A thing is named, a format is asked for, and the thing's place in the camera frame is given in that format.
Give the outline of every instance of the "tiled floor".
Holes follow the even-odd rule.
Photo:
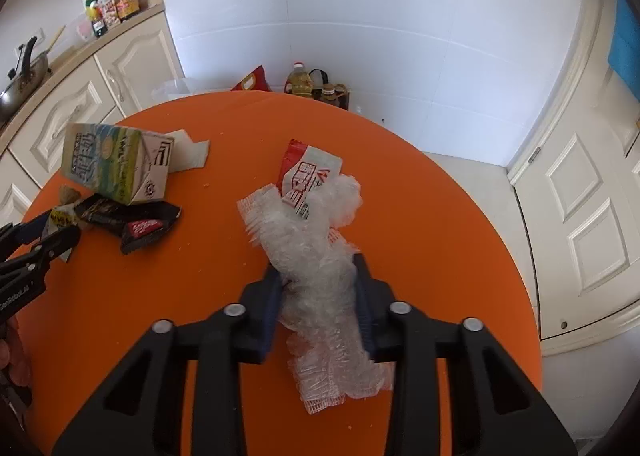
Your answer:
[[[504,168],[428,155],[467,192],[500,234],[537,310],[529,244]],[[543,396],[574,439],[603,436],[640,378],[640,327],[543,358]]]
[[[507,246],[527,287],[538,316],[538,298],[529,242],[513,188],[506,170],[489,163],[428,154],[476,202]]]

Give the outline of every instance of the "cardboard box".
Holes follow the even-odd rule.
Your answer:
[[[109,124],[69,124],[61,173],[124,205],[162,200],[174,138]]]

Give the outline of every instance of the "black snack wrapper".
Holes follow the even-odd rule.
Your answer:
[[[182,209],[165,201],[122,205],[94,194],[75,207],[83,221],[107,229],[120,238],[120,251],[129,254],[164,236],[180,217]]]

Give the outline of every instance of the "frying pan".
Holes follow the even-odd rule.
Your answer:
[[[60,34],[65,27],[62,27],[55,35],[49,48],[40,53],[33,61],[31,61],[31,52],[36,43],[36,36],[33,36],[24,49],[24,57],[22,58],[22,68],[20,73],[16,75],[0,93],[0,126],[8,122],[20,106],[28,99],[28,97],[36,91],[36,88],[42,83],[47,70],[49,69],[49,59],[47,54],[56,43]]]

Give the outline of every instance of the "food wrapper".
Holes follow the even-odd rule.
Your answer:
[[[264,75],[264,67],[262,65],[252,71],[233,88],[231,88],[231,91],[251,90],[271,91],[271,88],[269,88],[269,84],[267,83],[267,79]]]
[[[44,239],[47,236],[52,235],[59,229],[67,227],[69,225],[78,225],[81,229],[85,229],[87,224],[83,221],[79,220],[76,216],[75,211],[76,203],[68,203],[66,205],[58,205],[51,209],[51,213],[49,213],[49,218],[44,225],[44,229],[42,230],[41,238]],[[69,260],[69,256],[71,256],[72,249],[63,252],[58,256],[59,259],[62,259],[65,263]]]
[[[182,209],[165,201],[140,205],[122,205],[98,194],[76,205],[81,220],[107,229],[120,238],[120,251],[129,254],[163,237]]]
[[[341,168],[341,158],[297,140],[290,141],[278,177],[278,190],[283,202],[295,214],[307,219],[309,205],[306,196],[309,191],[336,179]]]

